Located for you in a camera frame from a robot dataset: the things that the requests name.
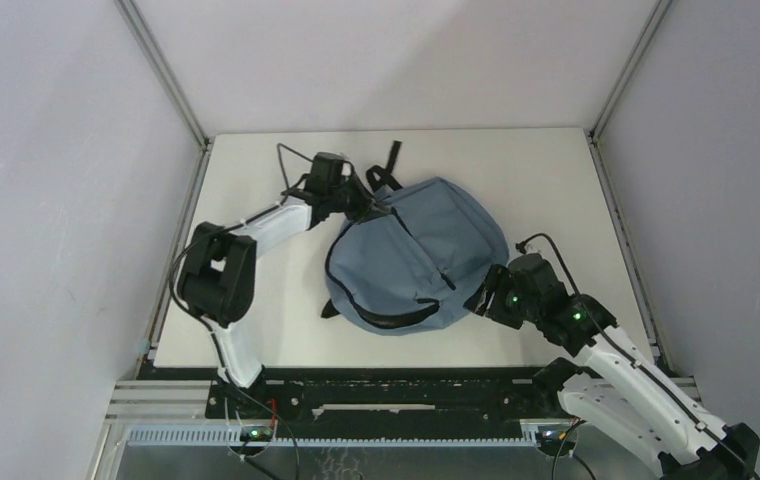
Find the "blue student backpack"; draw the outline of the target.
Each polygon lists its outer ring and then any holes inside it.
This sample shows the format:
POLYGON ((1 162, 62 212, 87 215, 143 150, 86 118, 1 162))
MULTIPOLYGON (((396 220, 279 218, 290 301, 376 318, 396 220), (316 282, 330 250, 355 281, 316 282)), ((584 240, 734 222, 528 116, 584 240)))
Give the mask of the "blue student backpack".
POLYGON ((324 261, 322 317, 342 316, 379 335, 457 322, 490 268, 509 257, 501 227, 463 188, 442 177, 401 185, 393 175, 400 148, 394 141, 386 164, 366 172, 389 214, 346 221, 324 261))

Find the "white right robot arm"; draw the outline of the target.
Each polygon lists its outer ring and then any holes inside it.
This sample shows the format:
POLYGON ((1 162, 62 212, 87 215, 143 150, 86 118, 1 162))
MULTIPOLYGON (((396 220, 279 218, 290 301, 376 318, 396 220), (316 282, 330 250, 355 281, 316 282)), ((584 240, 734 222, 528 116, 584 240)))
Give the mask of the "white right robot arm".
POLYGON ((541 255, 492 265, 465 306, 511 328, 529 322, 565 350, 539 373, 533 393, 543 414, 594 426, 659 479, 757 478, 756 432, 687 395, 598 300, 569 293, 541 255))

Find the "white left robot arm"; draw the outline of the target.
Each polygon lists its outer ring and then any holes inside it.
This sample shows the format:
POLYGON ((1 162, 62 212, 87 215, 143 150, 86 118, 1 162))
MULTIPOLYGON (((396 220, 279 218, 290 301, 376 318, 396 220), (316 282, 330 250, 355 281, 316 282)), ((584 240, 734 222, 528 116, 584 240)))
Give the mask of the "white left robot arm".
POLYGON ((217 375, 233 385, 230 404, 246 417, 261 414, 269 401, 267 388, 256 382, 263 363, 240 325, 253 303, 258 259, 333 214, 365 223, 392 212, 347 158, 320 152, 310 164, 273 204, 251 216, 226 225, 199 223, 169 269, 171 301, 208 332, 217 375))

